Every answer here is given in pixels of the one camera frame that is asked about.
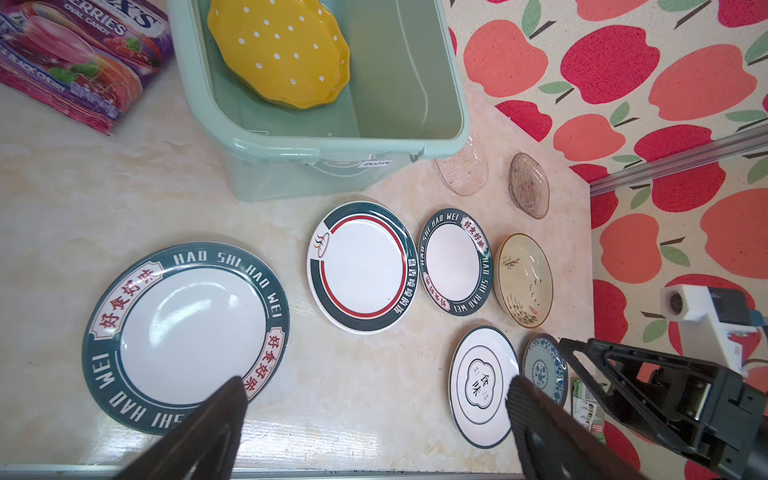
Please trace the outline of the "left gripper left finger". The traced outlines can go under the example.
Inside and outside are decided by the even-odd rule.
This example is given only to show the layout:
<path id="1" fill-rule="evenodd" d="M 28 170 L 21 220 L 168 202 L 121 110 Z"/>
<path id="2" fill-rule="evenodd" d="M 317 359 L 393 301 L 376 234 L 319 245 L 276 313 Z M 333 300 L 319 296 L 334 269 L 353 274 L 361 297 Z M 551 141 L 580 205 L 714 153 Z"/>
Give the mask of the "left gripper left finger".
<path id="1" fill-rule="evenodd" d="M 229 479 L 247 408 L 242 380 L 234 376 L 115 477 Z"/>

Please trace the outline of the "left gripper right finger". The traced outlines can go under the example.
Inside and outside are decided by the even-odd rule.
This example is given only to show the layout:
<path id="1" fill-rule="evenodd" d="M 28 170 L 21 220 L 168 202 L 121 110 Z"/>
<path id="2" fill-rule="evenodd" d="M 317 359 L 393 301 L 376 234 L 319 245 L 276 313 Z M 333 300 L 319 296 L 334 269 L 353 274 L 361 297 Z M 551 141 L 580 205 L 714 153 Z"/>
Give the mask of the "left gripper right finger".
<path id="1" fill-rule="evenodd" d="M 522 375 L 506 408 L 527 479 L 641 479 L 643 476 Z"/>

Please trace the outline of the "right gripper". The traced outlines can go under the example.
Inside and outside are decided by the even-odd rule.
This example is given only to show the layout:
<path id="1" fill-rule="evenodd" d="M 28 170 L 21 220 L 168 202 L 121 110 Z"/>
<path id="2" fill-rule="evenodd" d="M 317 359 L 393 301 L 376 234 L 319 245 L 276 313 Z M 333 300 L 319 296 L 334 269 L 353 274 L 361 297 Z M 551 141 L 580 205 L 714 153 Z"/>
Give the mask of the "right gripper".
<path id="1" fill-rule="evenodd" d="M 562 338 L 559 350 L 600 406 L 633 432 L 714 474 L 767 472 L 767 395 L 742 375 L 596 338 Z"/>

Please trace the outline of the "red and green ringed plate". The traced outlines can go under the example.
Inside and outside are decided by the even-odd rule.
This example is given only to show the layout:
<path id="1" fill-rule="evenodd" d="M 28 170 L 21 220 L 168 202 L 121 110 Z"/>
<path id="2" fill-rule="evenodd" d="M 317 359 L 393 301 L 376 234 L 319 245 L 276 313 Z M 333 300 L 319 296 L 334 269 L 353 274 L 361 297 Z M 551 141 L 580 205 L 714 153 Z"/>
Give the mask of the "red and green ringed plate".
<path id="1" fill-rule="evenodd" d="M 342 204 L 311 235 L 307 277 L 312 296 L 344 331 L 371 335 L 394 326 L 416 296 L 418 276 L 410 232 L 379 203 Z"/>

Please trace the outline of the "yellow polka dot plate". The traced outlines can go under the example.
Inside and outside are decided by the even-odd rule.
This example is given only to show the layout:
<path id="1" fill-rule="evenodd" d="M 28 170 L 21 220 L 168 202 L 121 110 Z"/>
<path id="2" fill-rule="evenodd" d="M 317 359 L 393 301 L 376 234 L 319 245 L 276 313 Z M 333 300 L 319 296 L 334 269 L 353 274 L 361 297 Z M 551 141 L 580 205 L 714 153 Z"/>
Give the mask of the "yellow polka dot plate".
<path id="1" fill-rule="evenodd" d="M 328 105 L 350 82 L 349 45 L 318 1 L 213 1 L 207 27 L 227 67 L 272 104 Z"/>

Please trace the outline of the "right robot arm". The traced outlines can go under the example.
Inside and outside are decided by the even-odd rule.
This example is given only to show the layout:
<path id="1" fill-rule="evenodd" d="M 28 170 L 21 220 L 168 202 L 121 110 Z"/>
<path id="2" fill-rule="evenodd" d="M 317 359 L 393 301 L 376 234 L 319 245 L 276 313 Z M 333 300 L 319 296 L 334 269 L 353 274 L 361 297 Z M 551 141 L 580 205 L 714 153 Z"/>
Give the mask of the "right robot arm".
<path id="1" fill-rule="evenodd" d="M 725 366 L 592 338 L 558 349 L 629 430 L 723 479 L 767 476 L 767 396 Z"/>

